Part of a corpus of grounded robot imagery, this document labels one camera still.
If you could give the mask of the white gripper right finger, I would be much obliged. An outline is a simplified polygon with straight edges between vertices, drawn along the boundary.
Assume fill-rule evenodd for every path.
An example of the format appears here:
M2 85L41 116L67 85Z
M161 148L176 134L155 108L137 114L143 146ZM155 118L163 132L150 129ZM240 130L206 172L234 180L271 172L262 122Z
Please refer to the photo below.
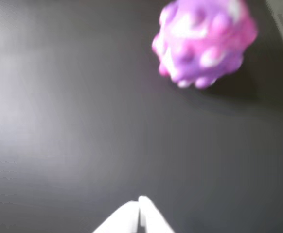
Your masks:
M146 233L175 233L160 210L147 196L139 196L140 224Z

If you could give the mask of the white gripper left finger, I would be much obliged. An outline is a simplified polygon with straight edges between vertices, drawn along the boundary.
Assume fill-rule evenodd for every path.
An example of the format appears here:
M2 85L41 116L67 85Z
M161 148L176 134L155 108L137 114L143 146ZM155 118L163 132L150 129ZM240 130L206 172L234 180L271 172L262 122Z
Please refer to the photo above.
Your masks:
M107 217L93 233L136 233L139 224L140 206L129 201Z

